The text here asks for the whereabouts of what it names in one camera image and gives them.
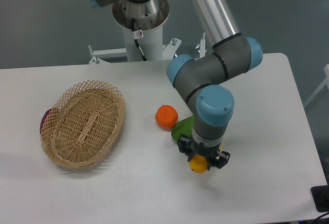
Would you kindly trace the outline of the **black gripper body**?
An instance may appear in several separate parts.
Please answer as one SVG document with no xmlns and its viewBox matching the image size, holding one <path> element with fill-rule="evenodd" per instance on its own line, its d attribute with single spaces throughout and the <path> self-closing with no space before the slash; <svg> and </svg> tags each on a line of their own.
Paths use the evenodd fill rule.
<svg viewBox="0 0 329 224">
<path fill-rule="evenodd" d="M 192 139 L 190 141 L 191 153 L 189 154 L 189 161 L 191 161 L 195 155 L 205 157 L 209 163 L 215 161 L 219 156 L 220 145 L 221 143 L 213 147 L 206 147 L 203 143 L 196 143 Z"/>
</svg>

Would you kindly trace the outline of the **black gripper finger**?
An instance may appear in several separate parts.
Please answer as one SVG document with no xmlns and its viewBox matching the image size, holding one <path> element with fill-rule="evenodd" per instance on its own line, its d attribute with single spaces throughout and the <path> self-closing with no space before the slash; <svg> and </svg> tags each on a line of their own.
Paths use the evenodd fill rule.
<svg viewBox="0 0 329 224">
<path fill-rule="evenodd" d="M 180 153 L 187 156 L 187 161 L 190 162 L 193 156 L 193 150 L 191 148 L 191 139 L 185 135 L 181 135 L 177 141 L 177 146 Z"/>
<path fill-rule="evenodd" d="M 221 169 L 229 162 L 229 159 L 229 152 L 218 150 L 214 155 L 207 158 L 207 170 L 209 171 L 212 167 Z"/>
</svg>

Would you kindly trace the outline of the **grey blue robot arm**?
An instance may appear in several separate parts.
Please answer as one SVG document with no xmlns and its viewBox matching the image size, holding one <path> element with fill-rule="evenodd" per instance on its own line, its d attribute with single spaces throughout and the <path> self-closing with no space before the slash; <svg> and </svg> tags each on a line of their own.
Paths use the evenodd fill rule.
<svg viewBox="0 0 329 224">
<path fill-rule="evenodd" d="M 159 61 L 165 58 L 162 27 L 169 16 L 167 0 L 89 0 L 95 7 L 112 5 L 121 26 L 127 59 Z M 226 0 L 191 0 L 209 36 L 212 52 L 199 59 L 171 56 L 167 76 L 193 114 L 190 135 L 180 135 L 179 151 L 191 170 L 203 173 L 224 167 L 230 154 L 220 145 L 232 117 L 234 98 L 221 84 L 257 67 L 263 52 L 254 38 L 245 38 L 236 26 Z"/>
</svg>

